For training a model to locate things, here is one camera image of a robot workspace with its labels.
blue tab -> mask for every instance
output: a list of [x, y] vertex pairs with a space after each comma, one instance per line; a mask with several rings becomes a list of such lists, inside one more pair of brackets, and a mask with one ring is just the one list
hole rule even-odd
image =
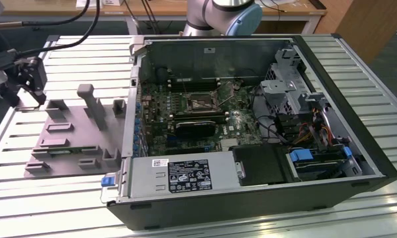
[[313, 160], [312, 152], [309, 149], [300, 149], [291, 152], [292, 161]]
[[115, 177], [104, 177], [101, 179], [101, 187], [115, 186]]
[[345, 146], [343, 148], [343, 150], [344, 150], [344, 153], [345, 153], [347, 158], [352, 157], [353, 153], [352, 153], [351, 148]]
[[296, 162], [299, 160], [297, 155], [295, 152], [291, 152], [292, 161]]

wooden table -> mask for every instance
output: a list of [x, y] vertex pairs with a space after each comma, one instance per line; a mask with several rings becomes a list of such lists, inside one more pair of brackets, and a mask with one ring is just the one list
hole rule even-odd
[[[5, 10], [0, 21], [55, 21], [77, 14], [76, 0], [1, 0]], [[148, 21], [144, 6], [140, 0], [128, 0], [129, 7], [139, 21]], [[151, 0], [156, 20], [185, 21], [187, 0]], [[308, 0], [299, 0], [296, 3], [280, 5], [280, 12], [264, 7], [263, 21], [305, 21], [304, 34], [312, 34], [320, 18], [327, 10], [319, 10]], [[80, 20], [91, 21], [95, 10], [87, 12]], [[136, 25], [127, 6], [103, 6], [100, 20], [125, 21], [131, 35], [137, 34]]]

aluminum extrusion table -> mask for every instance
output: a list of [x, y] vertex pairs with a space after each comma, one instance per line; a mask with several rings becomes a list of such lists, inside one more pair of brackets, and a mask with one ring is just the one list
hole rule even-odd
[[[80, 36], [61, 36], [45, 45], [67, 44]], [[369, 132], [397, 168], [397, 99], [343, 41], [331, 35], [304, 36]], [[104, 104], [127, 99], [129, 36], [91, 36], [73, 48], [41, 54], [48, 99], [81, 105], [76, 88], [92, 83]], [[25, 99], [29, 96], [20, 92]], [[385, 237], [397, 236], [397, 181], [359, 194], [329, 209], [277, 214], [156, 231], [131, 231], [100, 201], [99, 176], [25, 179], [47, 113], [9, 109], [0, 125], [0, 237]]]

warning label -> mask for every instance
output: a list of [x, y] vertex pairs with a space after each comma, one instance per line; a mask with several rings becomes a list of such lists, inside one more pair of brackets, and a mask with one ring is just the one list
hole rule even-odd
[[192, 192], [212, 189], [208, 160], [168, 163], [169, 192]]

desk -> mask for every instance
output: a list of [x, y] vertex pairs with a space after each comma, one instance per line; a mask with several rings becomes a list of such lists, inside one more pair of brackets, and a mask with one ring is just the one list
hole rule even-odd
[[[61, 36], [57, 44], [80, 36]], [[344, 40], [331, 35], [305, 36], [355, 112], [368, 127], [397, 168], [397, 99], [363, 64]], [[92, 83], [95, 96], [108, 105], [125, 99], [131, 63], [131, 36], [91, 36], [80, 46], [48, 53], [44, 58], [48, 99], [64, 99], [80, 105], [77, 84]], [[100, 58], [91, 65], [79, 58]], [[320, 91], [316, 81], [309, 78]], [[51, 179], [25, 179], [24, 167], [31, 158], [48, 114], [39, 110], [8, 110], [0, 125], [0, 237], [41, 238], [360, 238], [397, 236], [397, 181], [375, 192], [356, 195], [333, 208], [276, 214], [249, 219], [168, 228], [131, 231], [100, 202], [103, 175]]]
[[[1, 0], [5, 10], [0, 18], [4, 21], [57, 21], [77, 14], [76, 0]], [[156, 20], [159, 21], [185, 21], [187, 20], [187, 0], [152, 0], [149, 1]], [[148, 21], [144, 6], [140, 0], [129, 0], [129, 7], [137, 20]], [[279, 12], [264, 8], [263, 21], [305, 21], [303, 34], [315, 32], [317, 23], [327, 10], [319, 10], [308, 0], [299, 0], [296, 3], [280, 5]], [[95, 10], [89, 10], [87, 15], [79, 20], [92, 21]], [[103, 6], [101, 21], [125, 21], [131, 35], [137, 35], [137, 28], [127, 6]]]

